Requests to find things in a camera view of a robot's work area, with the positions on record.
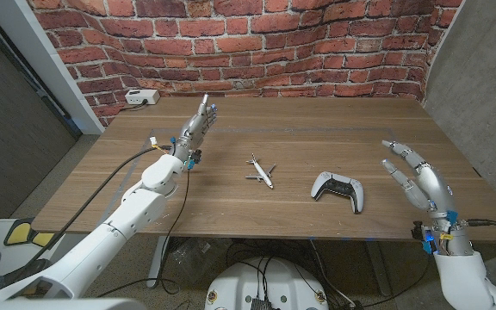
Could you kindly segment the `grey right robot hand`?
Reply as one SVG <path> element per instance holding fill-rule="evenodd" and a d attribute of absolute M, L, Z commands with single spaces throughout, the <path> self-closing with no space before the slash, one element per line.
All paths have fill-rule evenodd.
<path fill-rule="evenodd" d="M 381 142 L 392 153 L 403 158 L 412 169 L 412 180 L 387 159 L 381 161 L 384 169 L 404 190 L 407 200 L 416 208 L 428 212 L 447 213 L 456 211 L 450 186 L 438 170 L 407 145 L 396 141 Z"/>

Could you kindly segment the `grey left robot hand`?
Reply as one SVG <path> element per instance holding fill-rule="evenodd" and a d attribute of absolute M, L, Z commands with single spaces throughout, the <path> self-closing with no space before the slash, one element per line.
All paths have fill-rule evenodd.
<path fill-rule="evenodd" d="M 197 112 L 183 124 L 177 137 L 172 155 L 182 161 L 187 161 L 189 155 L 199 148 L 216 121 L 217 108 L 214 104 L 208 104 L 208 98 L 208 94 L 203 96 Z"/>

